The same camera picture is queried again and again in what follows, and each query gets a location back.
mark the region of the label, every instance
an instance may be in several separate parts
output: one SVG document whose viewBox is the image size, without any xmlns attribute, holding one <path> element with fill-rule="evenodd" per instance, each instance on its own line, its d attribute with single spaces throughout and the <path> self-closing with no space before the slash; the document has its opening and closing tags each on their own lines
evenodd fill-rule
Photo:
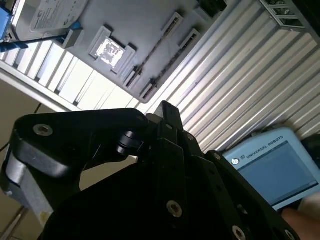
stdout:
<svg viewBox="0 0 320 240">
<path fill-rule="evenodd" d="M 42 0 L 30 24 L 32 32 L 68 29 L 80 17 L 88 0 Z"/>
</svg>

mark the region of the black mechanical arm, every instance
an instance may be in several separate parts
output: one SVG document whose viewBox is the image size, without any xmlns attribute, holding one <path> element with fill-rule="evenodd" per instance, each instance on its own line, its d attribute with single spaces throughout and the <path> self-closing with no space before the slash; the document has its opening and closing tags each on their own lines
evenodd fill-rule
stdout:
<svg viewBox="0 0 320 240">
<path fill-rule="evenodd" d="M 82 171 L 129 155 L 135 164 L 80 191 Z M 146 116 L 127 108 L 20 118 L 0 186 L 33 210 L 43 240 L 299 239 L 219 152 L 202 153 L 165 101 Z"/>
</svg>

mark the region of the sticker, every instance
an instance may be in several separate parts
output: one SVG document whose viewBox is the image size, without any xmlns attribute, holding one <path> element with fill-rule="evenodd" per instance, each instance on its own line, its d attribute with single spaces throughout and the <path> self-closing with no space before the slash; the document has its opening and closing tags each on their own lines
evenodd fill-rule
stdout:
<svg viewBox="0 0 320 240">
<path fill-rule="evenodd" d="M 124 55 L 124 52 L 125 50 L 122 47 L 111 39 L 106 38 L 98 48 L 96 55 L 114 68 Z"/>
<path fill-rule="evenodd" d="M 42 0 L 30 24 L 32 32 L 68 29 L 80 17 L 88 0 Z"/>
</svg>

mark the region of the wall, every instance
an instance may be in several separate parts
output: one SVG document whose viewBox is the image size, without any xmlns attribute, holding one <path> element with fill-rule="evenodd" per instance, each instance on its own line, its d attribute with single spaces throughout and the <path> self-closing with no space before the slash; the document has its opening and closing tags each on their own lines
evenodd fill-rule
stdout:
<svg viewBox="0 0 320 240">
<path fill-rule="evenodd" d="M 14 122 L 21 116 L 33 113 L 38 104 L 34 99 L 0 80 L 0 148 L 8 142 Z M 41 106 L 38 113 L 52 112 L 46 106 Z M 0 165 L 3 163 L 5 153 L 6 151 L 0 153 Z M 82 174 L 80 188 L 88 188 L 134 162 L 133 158 L 129 158 L 120 163 L 109 163 L 90 169 Z M 0 232 L 3 231 L 19 207 L 19 203 L 0 191 Z M 38 220 L 32 212 L 29 212 L 14 236 L 22 240 L 36 240 L 41 232 L 42 227 Z"/>
</svg>

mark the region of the corrugated metal wall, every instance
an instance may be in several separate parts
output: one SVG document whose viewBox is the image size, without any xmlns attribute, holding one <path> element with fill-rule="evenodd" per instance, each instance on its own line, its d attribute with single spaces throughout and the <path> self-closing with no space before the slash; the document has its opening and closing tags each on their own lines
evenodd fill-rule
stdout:
<svg viewBox="0 0 320 240">
<path fill-rule="evenodd" d="M 0 58 L 0 67 L 18 78 L 12 81 L 72 111 L 137 108 L 146 114 L 166 100 L 180 109 L 185 129 L 205 152 L 276 123 L 301 138 L 320 131 L 319 46 L 308 33 L 281 30 L 256 0 L 229 1 L 148 104 L 51 42 Z"/>
</svg>

